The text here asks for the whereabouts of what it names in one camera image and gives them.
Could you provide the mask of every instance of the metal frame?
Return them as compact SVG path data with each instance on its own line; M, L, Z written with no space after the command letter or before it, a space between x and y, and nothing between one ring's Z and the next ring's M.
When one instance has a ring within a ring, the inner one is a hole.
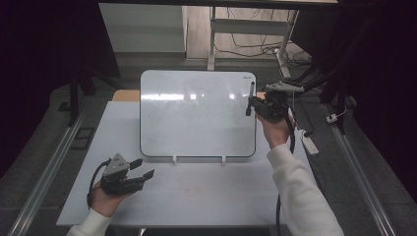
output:
M68 149L70 148L71 142L76 136L77 131L85 118L86 111L91 105L91 100L92 98L88 97L84 102L82 102L82 109L79 117L75 120L74 125L72 127L68 127L65 131L64 137L46 164L46 167L43 169L43 172L33 187L30 196L7 234L8 236L22 236L26 235L28 232L31 223L40 205L42 204L42 201L45 198L62 161L65 158Z
M323 105L323 110L326 115L329 115L328 108L325 105ZM387 213L384 210L380 199L372 188L371 183L369 182L368 177L362 169L358 157L356 156L355 151L353 150L349 141L344 135L342 135L340 130L335 125L331 125L331 129L340 146L341 151L343 152L344 157L346 158L347 164L352 171L358 187L362 192L365 202L370 208L371 214L374 217L381 234L384 236L396 235L392 224L387 217Z
M290 79L291 75L285 65L283 57L288 44L289 37L294 28L295 19L298 11L291 11L291 17L288 22L267 22L255 20L231 20L216 19L215 7L210 8L210 42L208 51L208 71L214 70L215 50L214 36L219 33L244 33L244 34L266 34L266 35L282 35L284 36L279 51L276 53L279 70L284 79Z

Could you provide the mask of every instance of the white sleeve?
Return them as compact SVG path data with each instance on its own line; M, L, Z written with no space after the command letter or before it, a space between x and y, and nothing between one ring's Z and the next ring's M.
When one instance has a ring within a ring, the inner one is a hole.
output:
M306 164L294 158L287 144L267 155L282 212L293 235L343 235L328 202L316 186Z
M110 221L111 217L103 216L91 208L84 222L71 227L67 236L104 236Z

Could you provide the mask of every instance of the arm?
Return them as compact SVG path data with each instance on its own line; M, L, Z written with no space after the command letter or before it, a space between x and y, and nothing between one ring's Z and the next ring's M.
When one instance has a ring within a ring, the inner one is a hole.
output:
M292 155L286 141L284 121L271 123L262 117L264 134L271 148L268 160L273 167L282 211L294 235L343 235L337 219L322 192L308 173L307 166Z
M120 203L133 194L109 196L100 188L100 183L94 185L92 204L89 215L81 225L74 225L67 236L104 236L110 224L111 216Z

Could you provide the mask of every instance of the white table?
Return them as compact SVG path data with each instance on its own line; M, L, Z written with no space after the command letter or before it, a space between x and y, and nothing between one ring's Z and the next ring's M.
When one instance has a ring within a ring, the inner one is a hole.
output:
M275 225L277 190L269 150L261 124L257 126L256 152L235 163L211 158L187 163L179 158L145 157L139 147L140 104L110 101L97 128L89 152L64 205L57 225L80 224L88 214L86 194L95 168L120 152L127 161L143 158L144 164L129 178L155 169L144 189L124 201L112 224L126 227L270 227ZM308 160L296 134L295 156Z

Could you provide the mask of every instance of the person's right hand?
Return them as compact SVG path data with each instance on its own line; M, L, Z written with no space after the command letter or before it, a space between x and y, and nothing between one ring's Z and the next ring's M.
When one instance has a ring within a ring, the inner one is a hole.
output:
M286 144L289 137L289 129L284 119L279 122L272 123L264 119L264 117L259 114L256 114L256 117L264 126L264 135L269 143L270 148L275 148L276 146Z

